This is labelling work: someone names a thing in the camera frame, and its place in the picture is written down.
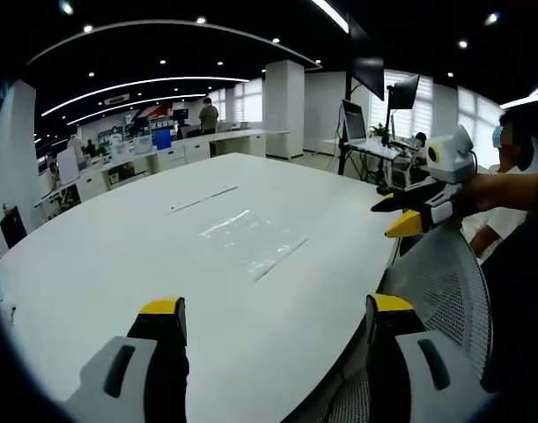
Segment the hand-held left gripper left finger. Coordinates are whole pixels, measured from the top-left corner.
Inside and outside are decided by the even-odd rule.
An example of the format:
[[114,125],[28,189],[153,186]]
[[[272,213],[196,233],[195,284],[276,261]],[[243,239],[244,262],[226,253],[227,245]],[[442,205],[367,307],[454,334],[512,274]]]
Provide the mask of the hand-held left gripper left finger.
[[63,405],[76,422],[185,422],[188,374],[185,300],[155,300],[87,361]]

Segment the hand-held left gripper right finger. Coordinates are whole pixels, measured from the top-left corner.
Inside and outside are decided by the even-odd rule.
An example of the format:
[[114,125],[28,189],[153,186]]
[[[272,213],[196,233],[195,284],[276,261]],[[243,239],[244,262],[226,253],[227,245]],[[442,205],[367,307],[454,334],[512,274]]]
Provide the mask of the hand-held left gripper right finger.
[[366,297],[371,422],[475,422],[492,399],[452,339],[405,300]]

